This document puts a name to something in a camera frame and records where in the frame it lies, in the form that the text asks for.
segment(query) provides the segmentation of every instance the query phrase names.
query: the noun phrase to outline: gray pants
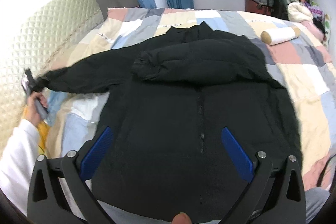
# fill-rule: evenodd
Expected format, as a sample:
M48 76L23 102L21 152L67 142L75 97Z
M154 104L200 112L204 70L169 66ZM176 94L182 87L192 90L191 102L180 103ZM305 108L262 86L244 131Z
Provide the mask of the gray pants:
M321 187L315 187L305 192L306 194L306 224L308 224L321 210L329 198L329 192Z
M329 197L329 192L322 189L321 187L312 188L305 192L306 195L306 223L309 223L320 211L323 204L327 201ZM151 219L143 216L138 216L132 213L128 213L119 208L113 207L109 204L106 204L102 201L98 201L106 213L115 221L116 224L169 224L169 222L157 219ZM73 210L73 213L80 217L84 218L83 215L76 210ZM218 224L220 220L214 220L207 222L207 224Z

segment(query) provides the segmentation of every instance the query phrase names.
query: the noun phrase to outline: bed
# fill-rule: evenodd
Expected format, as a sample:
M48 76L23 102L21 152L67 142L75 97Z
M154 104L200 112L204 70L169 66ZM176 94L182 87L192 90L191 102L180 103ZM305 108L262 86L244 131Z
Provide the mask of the bed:
M102 26L66 50L50 68L71 66L97 52L141 43L164 34L172 26L185 28L203 21L214 30L245 35L262 50L269 73L286 86L291 96L300 125L304 187L305 190L315 187L328 159L336 154L336 69L324 46L299 23L220 10L109 9ZM301 29L296 39L273 46L260 40L265 29L294 25ZM91 139L107 98L108 94L75 95L51 91L48 156L64 156ZM325 189L332 182L334 170L335 162L330 161L322 180Z

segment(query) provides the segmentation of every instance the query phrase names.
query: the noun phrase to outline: white sleeve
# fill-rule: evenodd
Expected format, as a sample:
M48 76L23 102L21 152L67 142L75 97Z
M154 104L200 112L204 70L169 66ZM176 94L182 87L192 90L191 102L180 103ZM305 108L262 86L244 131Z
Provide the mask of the white sleeve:
M0 188L7 198L25 215L29 184L38 156L40 135L34 125L22 120L0 160Z

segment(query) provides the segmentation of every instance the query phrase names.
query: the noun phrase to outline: black puffer jacket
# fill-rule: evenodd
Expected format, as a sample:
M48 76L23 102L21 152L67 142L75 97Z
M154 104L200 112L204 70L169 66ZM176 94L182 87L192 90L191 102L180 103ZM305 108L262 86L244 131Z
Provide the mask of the black puffer jacket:
M38 85L110 92L98 126L110 126L115 139L92 190L131 213L221 219L247 185L221 143L224 127L275 166L290 154L301 162L290 98L268 74L261 50L205 23L92 55L46 73Z

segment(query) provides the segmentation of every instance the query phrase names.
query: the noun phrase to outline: person's thumb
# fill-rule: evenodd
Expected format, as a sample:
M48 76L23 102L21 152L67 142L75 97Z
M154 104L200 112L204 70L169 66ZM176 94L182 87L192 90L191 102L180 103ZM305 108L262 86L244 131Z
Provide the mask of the person's thumb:
M192 222L186 213L179 213L174 217L171 224L192 224Z

